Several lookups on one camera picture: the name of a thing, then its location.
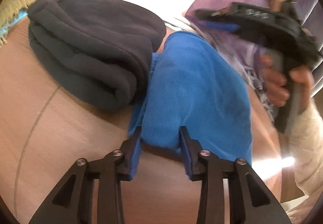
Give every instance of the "hand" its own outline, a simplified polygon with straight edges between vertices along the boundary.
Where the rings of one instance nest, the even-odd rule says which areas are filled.
[[[264,87],[270,103],[276,107],[284,106],[290,97],[288,90],[283,87],[287,82],[286,77],[281,72],[272,68],[273,62],[269,55],[262,55],[261,63],[261,75],[264,79]],[[303,112],[310,100],[314,78],[306,66],[300,66],[291,70],[289,75],[294,82],[302,84],[301,112]]]

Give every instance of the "folded gray blanket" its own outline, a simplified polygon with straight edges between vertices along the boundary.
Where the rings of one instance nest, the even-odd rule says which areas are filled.
[[[31,48],[74,96],[107,111],[145,96],[166,33],[157,15],[122,0],[37,0],[28,17]]]

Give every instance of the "light beige sleeve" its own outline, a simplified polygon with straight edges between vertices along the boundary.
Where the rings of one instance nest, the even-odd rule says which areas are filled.
[[[311,100],[289,138],[297,186],[311,196],[323,184],[323,121]]]

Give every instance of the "blue towel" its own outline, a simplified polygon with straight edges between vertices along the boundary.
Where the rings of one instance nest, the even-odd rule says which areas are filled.
[[[147,96],[134,106],[129,133],[142,126],[142,139],[177,150],[186,126],[222,159],[251,164],[252,135],[247,87],[239,74],[200,36],[178,31],[153,54]]]

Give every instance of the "finger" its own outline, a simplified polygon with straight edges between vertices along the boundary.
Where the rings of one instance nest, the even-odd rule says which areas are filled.
[[[267,93],[274,95],[279,101],[287,101],[289,99],[289,92],[287,89],[279,87],[273,82],[267,82],[265,86]]]
[[[282,101],[280,99],[277,99],[277,97],[273,94],[268,94],[268,99],[270,103],[276,107],[283,107],[286,104],[286,101]]]
[[[280,87],[284,86],[287,83],[285,75],[271,68],[263,69],[262,75],[265,80],[265,83],[272,82]]]
[[[294,82],[304,84],[306,87],[312,88],[314,78],[311,71],[306,66],[299,66],[289,72],[290,77]]]
[[[272,65],[273,65],[273,61],[272,61],[271,57],[267,54],[261,55],[260,60],[261,60],[261,63],[263,64],[264,67],[269,68],[269,67],[272,67]]]

